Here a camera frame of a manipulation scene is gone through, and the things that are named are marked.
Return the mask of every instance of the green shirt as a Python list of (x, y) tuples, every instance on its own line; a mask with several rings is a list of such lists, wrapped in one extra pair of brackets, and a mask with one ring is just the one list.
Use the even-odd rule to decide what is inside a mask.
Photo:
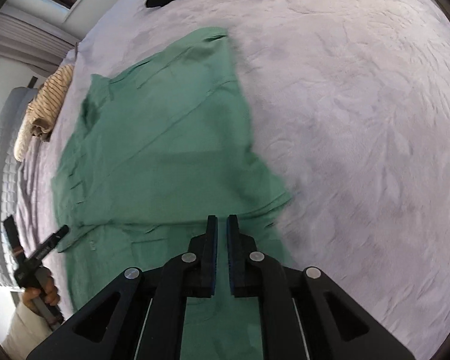
[[(194, 31), (114, 79), (92, 76), (53, 180), (58, 224), (71, 228), (60, 249), (74, 307), (127, 267), (185, 252), (208, 215), (237, 214), (283, 261), (273, 222), (289, 195), (251, 146), (222, 28)], [(257, 300), (231, 297), (219, 227), (216, 295), (189, 299), (181, 358), (260, 359)]]

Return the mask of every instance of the beige sleeve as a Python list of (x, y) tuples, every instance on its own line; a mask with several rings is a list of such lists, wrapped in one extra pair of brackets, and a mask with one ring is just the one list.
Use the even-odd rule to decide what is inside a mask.
[(12, 360), (25, 360), (28, 354), (51, 333), (44, 318), (20, 302), (2, 344), (3, 349)]

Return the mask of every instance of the gray curtain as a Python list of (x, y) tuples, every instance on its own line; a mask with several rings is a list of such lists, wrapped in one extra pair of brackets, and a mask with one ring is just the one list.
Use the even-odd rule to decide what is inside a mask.
[(53, 74), (79, 40), (43, 20), (5, 5), (0, 10), (0, 56), (23, 62), (35, 73)]

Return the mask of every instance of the silver screw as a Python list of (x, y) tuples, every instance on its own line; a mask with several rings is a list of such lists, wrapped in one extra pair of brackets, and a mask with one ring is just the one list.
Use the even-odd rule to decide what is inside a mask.
[(125, 277), (130, 280), (138, 278), (139, 274), (140, 272), (138, 271), (137, 268), (128, 268), (125, 271)]
[(265, 259), (265, 255), (261, 251), (253, 251), (250, 253), (250, 259), (259, 263)]
[(307, 274), (307, 276), (310, 279), (318, 279), (322, 275), (322, 272), (320, 271), (320, 269), (315, 268), (314, 266), (311, 266), (310, 268), (307, 268), (305, 273)]
[(190, 252), (188, 252), (188, 253), (184, 253), (184, 254), (182, 255), (182, 261), (183, 261), (184, 263), (192, 263), (192, 262), (194, 262), (196, 259), (197, 259), (197, 256), (195, 256), (195, 253), (190, 253)]

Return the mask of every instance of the gray headboard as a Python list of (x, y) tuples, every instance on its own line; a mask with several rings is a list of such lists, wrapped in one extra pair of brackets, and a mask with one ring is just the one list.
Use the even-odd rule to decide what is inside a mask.
[(13, 288), (16, 288), (13, 279), (15, 261), (11, 256), (2, 221), (15, 214), (17, 207), (17, 172), (20, 162), (13, 156), (13, 146), (27, 104), (36, 93), (36, 89), (15, 88), (0, 114), (0, 285)]

